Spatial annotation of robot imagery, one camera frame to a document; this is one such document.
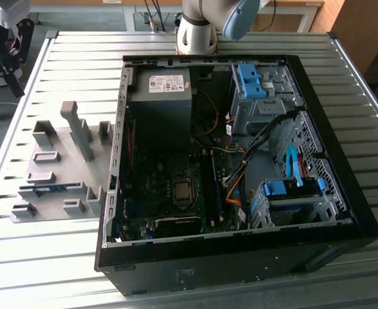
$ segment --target aluminum profile table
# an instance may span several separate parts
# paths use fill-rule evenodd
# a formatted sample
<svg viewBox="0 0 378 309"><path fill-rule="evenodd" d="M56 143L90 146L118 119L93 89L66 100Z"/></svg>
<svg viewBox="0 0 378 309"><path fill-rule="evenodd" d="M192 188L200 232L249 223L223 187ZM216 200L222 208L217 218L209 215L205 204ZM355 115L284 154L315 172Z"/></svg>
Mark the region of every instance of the aluminum profile table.
<svg viewBox="0 0 378 309"><path fill-rule="evenodd" d="M240 42L220 37L219 51L301 57L378 221L378 102L339 41L257 33ZM8 308L27 302L51 308L378 308L378 240L313 274L126 299L93 269L98 219L10 221L35 121L57 117L63 100L76 100L89 126L113 123L122 56L174 52L172 33L49 33L0 150L0 308L8 301Z"/></svg>

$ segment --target orange cable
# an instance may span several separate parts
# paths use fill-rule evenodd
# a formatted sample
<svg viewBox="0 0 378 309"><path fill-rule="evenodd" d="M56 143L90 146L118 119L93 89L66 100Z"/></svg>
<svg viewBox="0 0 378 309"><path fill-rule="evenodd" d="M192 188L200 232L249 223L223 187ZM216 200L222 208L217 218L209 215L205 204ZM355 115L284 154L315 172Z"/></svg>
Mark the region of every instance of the orange cable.
<svg viewBox="0 0 378 309"><path fill-rule="evenodd" d="M207 98L207 100L209 100L209 102L212 104L212 106L214 108L214 112L216 113L216 120L214 122L214 126L210 130L208 130L206 132L203 132L203 133L194 134L193 135L194 137L205 136L205 135L208 135L208 134L212 133L214 131L214 129L216 129L216 127L217 127L217 125L219 123L219 112L217 110L216 104L213 102L213 100L208 96L208 94L206 92L204 92L201 89L197 89L197 91L203 93L205 95L205 97Z"/></svg>
<svg viewBox="0 0 378 309"><path fill-rule="evenodd" d="M234 189L236 188L236 186L238 185L239 181L241 180L241 178L243 177L243 175L245 174L246 170L244 170L238 177L238 179L236 180L236 182L234 183L234 185L232 186L232 189L229 191L228 195L226 196L226 202L228 202L230 200L230 196L232 195Z"/></svg>

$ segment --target white label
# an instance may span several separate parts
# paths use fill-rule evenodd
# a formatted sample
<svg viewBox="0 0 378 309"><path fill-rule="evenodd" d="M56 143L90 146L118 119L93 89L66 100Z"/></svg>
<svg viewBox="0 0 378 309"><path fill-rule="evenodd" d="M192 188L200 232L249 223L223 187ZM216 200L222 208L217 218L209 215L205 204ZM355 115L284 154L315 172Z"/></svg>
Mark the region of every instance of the white label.
<svg viewBox="0 0 378 309"><path fill-rule="evenodd" d="M184 92L183 75L153 75L149 79L149 92Z"/></svg>
<svg viewBox="0 0 378 309"><path fill-rule="evenodd" d="M226 125L226 134L232 136L232 126L229 124Z"/></svg>
<svg viewBox="0 0 378 309"><path fill-rule="evenodd" d="M239 215L239 218L245 223L246 222L246 214L245 214L244 211L242 211L241 208L239 208L238 215Z"/></svg>
<svg viewBox="0 0 378 309"><path fill-rule="evenodd" d="M273 83L272 82L262 82L261 85L263 88L272 88L274 89Z"/></svg>

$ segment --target power supply label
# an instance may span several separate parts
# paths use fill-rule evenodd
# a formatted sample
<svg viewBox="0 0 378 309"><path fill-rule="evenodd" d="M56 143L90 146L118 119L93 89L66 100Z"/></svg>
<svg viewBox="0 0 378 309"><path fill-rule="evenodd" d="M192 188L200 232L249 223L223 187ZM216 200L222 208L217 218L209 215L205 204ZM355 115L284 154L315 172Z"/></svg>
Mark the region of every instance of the power supply label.
<svg viewBox="0 0 378 309"><path fill-rule="evenodd" d="M149 79L149 92L184 92L183 75L153 75Z"/></svg>

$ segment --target sticker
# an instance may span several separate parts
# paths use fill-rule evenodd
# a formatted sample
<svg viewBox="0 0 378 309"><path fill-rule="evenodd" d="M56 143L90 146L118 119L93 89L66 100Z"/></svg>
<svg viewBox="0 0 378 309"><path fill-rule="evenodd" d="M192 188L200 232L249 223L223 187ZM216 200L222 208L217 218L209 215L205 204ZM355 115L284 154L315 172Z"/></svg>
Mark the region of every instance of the sticker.
<svg viewBox="0 0 378 309"><path fill-rule="evenodd" d="M175 283L186 285L193 281L193 277L194 268L177 270L175 275Z"/></svg>
<svg viewBox="0 0 378 309"><path fill-rule="evenodd" d="M246 222L246 214L241 208L239 208L238 216L244 223Z"/></svg>
<svg viewBox="0 0 378 309"><path fill-rule="evenodd" d="M226 134L232 136L232 126L230 124L226 125Z"/></svg>
<svg viewBox="0 0 378 309"><path fill-rule="evenodd" d="M184 92L183 75L153 75L149 79L149 92Z"/></svg>
<svg viewBox="0 0 378 309"><path fill-rule="evenodd" d="M274 89L274 86L273 86L273 83L272 83L272 82L262 82L261 85L262 85L264 88L273 88L273 89Z"/></svg>

